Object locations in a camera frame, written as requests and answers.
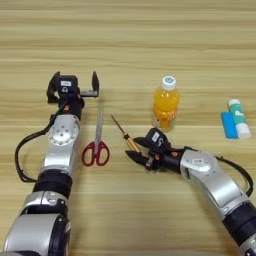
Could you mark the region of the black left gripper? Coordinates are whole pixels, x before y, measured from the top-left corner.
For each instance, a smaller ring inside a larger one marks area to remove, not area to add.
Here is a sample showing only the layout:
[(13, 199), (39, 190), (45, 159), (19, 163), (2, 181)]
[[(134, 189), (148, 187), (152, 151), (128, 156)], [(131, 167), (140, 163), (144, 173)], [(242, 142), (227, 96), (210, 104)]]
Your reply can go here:
[(59, 99), (55, 95), (56, 89), (56, 79), (60, 76), (60, 72), (56, 72), (51, 78), (48, 89), (47, 98), (49, 103), (58, 102), (59, 115), (74, 115), (78, 119), (81, 118), (82, 109), (85, 107), (85, 98), (96, 98), (99, 96), (99, 79), (96, 71), (92, 74), (92, 89), (87, 91), (81, 91), (77, 88), (75, 91), (59, 91)]

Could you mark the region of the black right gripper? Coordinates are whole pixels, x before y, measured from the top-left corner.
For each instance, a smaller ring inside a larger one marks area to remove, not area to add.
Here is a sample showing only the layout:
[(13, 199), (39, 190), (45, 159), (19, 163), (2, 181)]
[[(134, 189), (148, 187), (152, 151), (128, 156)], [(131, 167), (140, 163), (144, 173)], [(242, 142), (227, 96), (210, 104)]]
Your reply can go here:
[[(146, 137), (136, 137), (134, 142), (145, 148), (151, 147), (151, 142)], [(136, 163), (145, 166), (147, 170), (174, 171), (181, 173), (180, 163), (184, 154), (183, 149), (170, 148), (160, 153), (150, 150), (149, 159), (141, 153), (126, 150), (125, 153)]]

